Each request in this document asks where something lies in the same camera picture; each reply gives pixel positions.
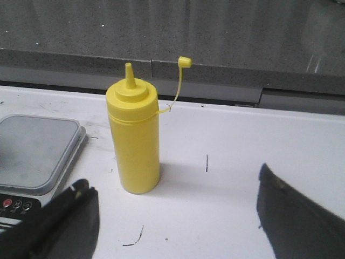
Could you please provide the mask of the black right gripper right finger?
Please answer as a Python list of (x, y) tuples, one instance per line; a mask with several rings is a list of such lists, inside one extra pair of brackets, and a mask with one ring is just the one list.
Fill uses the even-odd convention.
[(344, 258), (344, 219), (294, 189), (267, 164), (259, 182), (257, 213), (276, 258)]

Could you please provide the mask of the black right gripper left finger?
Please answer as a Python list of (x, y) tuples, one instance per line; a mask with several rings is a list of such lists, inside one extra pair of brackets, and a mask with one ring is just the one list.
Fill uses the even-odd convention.
[(99, 228), (98, 191), (79, 179), (1, 234), (1, 258), (92, 258)]

